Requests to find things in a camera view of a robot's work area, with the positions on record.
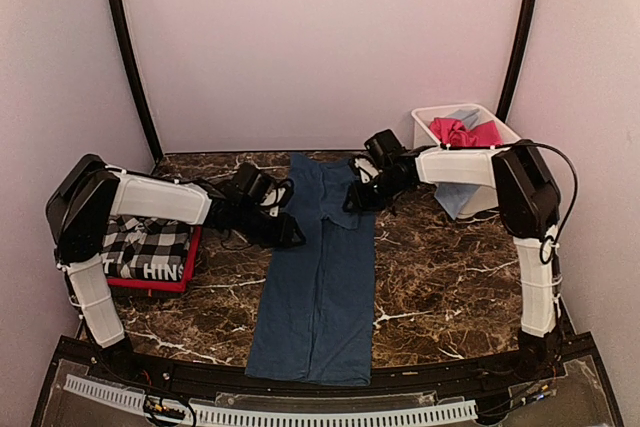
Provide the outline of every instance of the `white ventilated strip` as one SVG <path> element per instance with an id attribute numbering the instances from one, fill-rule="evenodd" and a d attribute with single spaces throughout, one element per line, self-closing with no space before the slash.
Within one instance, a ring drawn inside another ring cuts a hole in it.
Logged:
<path id="1" fill-rule="evenodd" d="M 123 390 L 74 375 L 67 375 L 65 390 L 102 404 L 142 415 L 144 393 Z M 186 410 L 178 402 L 166 401 L 168 407 Z M 348 414 L 295 414 L 223 409 L 192 402 L 199 426 L 230 427 L 430 427 L 465 420 L 475 420 L 473 400 L 416 409 Z M 183 425 L 190 425 L 187 418 Z"/>
<path id="2" fill-rule="evenodd" d="M 122 387 L 112 387 L 68 374 L 64 390 L 118 410 L 138 415 L 143 414 L 144 392 L 140 389 L 125 390 Z"/>
<path id="3" fill-rule="evenodd" d="M 475 401 L 417 409 L 348 414 L 254 412 L 192 404 L 198 425 L 232 427 L 429 427 L 474 420 Z"/>

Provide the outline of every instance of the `denim pants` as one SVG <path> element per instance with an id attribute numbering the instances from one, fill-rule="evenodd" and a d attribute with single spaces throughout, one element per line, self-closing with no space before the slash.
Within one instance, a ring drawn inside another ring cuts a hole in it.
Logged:
<path id="1" fill-rule="evenodd" d="M 246 375 L 368 385 L 375 295 L 373 214 L 342 211 L 355 179 L 347 160 L 293 154 L 285 209 L 307 243 L 273 253 Z"/>

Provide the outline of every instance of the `black and white plaid fabric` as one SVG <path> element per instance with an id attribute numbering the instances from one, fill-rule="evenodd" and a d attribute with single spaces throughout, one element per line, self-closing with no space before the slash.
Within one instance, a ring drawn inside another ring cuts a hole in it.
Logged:
<path id="1" fill-rule="evenodd" d="M 179 282 L 190 239 L 191 226 L 174 220 L 111 217 L 103 239 L 104 273 L 123 279 Z"/>

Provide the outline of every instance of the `marble surface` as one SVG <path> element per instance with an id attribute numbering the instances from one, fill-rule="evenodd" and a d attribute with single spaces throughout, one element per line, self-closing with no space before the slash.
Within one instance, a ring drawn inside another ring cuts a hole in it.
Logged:
<path id="1" fill-rule="evenodd" d="M 332 161 L 348 152 L 309 152 Z M 156 174 L 219 181 L 242 162 L 287 175 L 287 153 L 175 154 Z M 433 186 L 403 195 L 397 215 L 378 215 L 374 367 L 479 357 L 517 348 L 521 296 L 512 239 L 497 213 L 451 221 Z M 177 299 L 119 299 L 136 351 L 244 366 L 270 252 L 205 230 L 188 291 Z"/>

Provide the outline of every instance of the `pink cloth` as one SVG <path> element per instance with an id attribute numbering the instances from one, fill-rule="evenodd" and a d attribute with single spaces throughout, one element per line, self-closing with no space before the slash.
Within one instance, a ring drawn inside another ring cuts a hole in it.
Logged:
<path id="1" fill-rule="evenodd" d="M 457 119 L 437 117 L 433 119 L 429 129 L 443 144 L 450 144 L 453 147 L 489 147 L 502 144 L 502 139 L 493 121 L 467 130 L 464 124 Z"/>

